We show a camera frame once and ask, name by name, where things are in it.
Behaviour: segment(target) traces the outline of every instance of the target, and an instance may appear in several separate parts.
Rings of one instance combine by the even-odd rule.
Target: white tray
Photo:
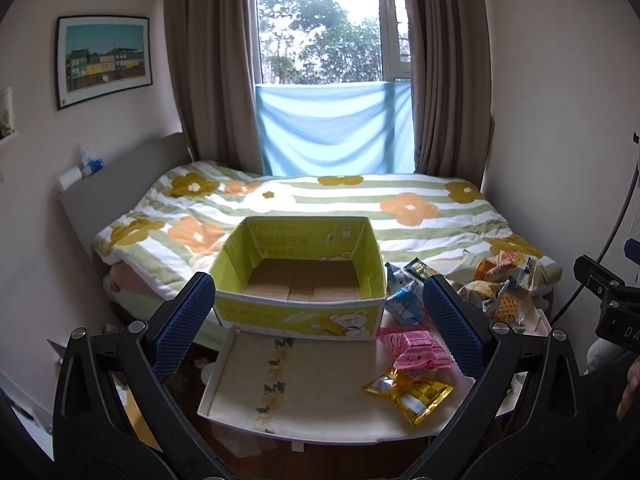
[[[383,326],[390,321],[387,316]],[[542,322],[539,329],[539,335],[546,335]],[[432,378],[452,384],[454,391],[422,424],[412,427],[391,402],[362,390],[392,365],[381,342],[296,339],[292,346],[276,347],[277,340],[283,341],[230,330],[198,414],[237,430],[284,440],[375,444],[439,434],[474,384],[457,367],[433,370]],[[278,357],[286,361],[269,364]],[[278,381],[283,392],[265,393],[265,384],[270,388],[275,384],[277,390]],[[499,415],[515,406],[522,385],[515,378],[512,385],[514,391],[504,399]]]

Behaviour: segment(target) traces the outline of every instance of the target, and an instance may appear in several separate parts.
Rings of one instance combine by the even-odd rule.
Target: bed
[[[148,319],[194,272],[210,269],[246,216],[367,216],[385,262],[420,258],[447,275],[469,258],[520,251],[536,262],[533,296],[549,293],[561,267],[514,234],[471,184],[420,174],[277,178],[192,162],[184,137],[150,142],[61,193],[60,201],[105,289],[133,317]],[[286,237],[274,244],[286,245]],[[142,286],[113,283],[110,266]],[[196,342],[219,348],[212,314]]]

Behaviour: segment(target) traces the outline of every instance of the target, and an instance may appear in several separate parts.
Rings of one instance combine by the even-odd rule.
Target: brown curtain
[[[406,0],[416,172],[480,187],[491,142],[484,0]]]
[[[164,0],[164,28],[175,101],[194,156],[263,173],[251,2]]]

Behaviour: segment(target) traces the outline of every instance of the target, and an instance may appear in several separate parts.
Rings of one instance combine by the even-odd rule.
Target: cartoon bear print
[[[371,332],[366,328],[366,310],[356,310],[353,314],[341,314],[340,316],[334,314],[329,316],[329,319],[340,325],[344,330],[344,335],[347,337],[371,335]]]

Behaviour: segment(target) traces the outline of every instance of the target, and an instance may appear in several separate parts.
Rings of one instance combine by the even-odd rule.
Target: white wall
[[[56,19],[71,14],[150,18],[154,84],[57,111]],[[0,24],[0,88],[14,89],[20,136],[0,151],[0,370],[50,410],[55,354],[76,326],[98,333],[111,314],[56,198],[78,144],[105,161],[180,130],[168,75],[161,0],[15,0]]]
[[[487,0],[495,135],[483,190],[513,230],[564,268],[556,311],[618,216],[638,158],[640,21],[627,0]],[[622,247],[636,196],[603,264],[627,283]],[[584,367],[598,301],[583,292],[558,324]]]

